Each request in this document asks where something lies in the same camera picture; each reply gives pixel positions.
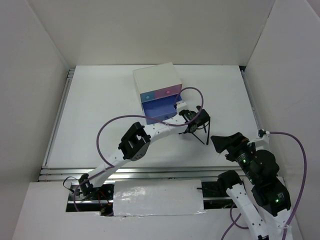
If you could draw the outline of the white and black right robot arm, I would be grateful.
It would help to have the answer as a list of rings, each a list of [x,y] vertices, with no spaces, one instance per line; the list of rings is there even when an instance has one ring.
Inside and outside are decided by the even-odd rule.
[[[288,227],[291,199],[287,188],[278,179],[279,165],[273,153],[257,149],[257,140],[250,141],[242,133],[211,136],[215,151],[227,151],[225,158],[237,163],[252,184],[252,202],[245,184],[236,171],[218,176],[218,192],[229,196],[248,226],[254,240],[280,240]]]

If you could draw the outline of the light blue small drawer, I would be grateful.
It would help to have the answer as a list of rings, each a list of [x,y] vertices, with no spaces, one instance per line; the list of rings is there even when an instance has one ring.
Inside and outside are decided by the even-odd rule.
[[[143,92],[140,94],[141,103],[155,100],[155,91]]]

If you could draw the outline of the purple-blue bottom drawer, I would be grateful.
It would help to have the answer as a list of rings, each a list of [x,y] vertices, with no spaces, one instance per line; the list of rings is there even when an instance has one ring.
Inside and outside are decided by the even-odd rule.
[[[176,97],[177,95],[172,95],[142,103],[144,115],[161,121],[174,117],[177,114],[174,107]]]

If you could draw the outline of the pink drawer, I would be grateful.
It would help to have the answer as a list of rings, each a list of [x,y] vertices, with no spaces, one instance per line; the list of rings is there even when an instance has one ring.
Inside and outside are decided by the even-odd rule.
[[[169,87],[157,89],[154,92],[155,99],[161,99],[168,96],[177,95],[182,89],[182,84],[172,85]]]

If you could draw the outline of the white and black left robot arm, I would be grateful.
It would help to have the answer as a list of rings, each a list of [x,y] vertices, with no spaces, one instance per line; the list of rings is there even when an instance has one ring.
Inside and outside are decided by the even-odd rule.
[[[149,146],[170,135],[192,134],[210,127],[211,117],[204,109],[198,112],[183,109],[176,115],[149,125],[133,123],[120,139],[116,150],[105,158],[100,148],[100,136],[104,128],[118,119],[137,118],[138,115],[124,115],[105,123],[97,133],[96,148],[103,164],[83,174],[79,179],[80,193],[87,200],[95,198],[98,191],[113,173],[129,162],[140,160],[146,155]]]

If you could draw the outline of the white mini drawer cabinet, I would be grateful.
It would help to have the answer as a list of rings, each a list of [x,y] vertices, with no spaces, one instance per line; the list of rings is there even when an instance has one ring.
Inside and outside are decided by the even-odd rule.
[[[163,63],[132,71],[135,89],[141,102],[140,94],[182,84],[173,63]]]

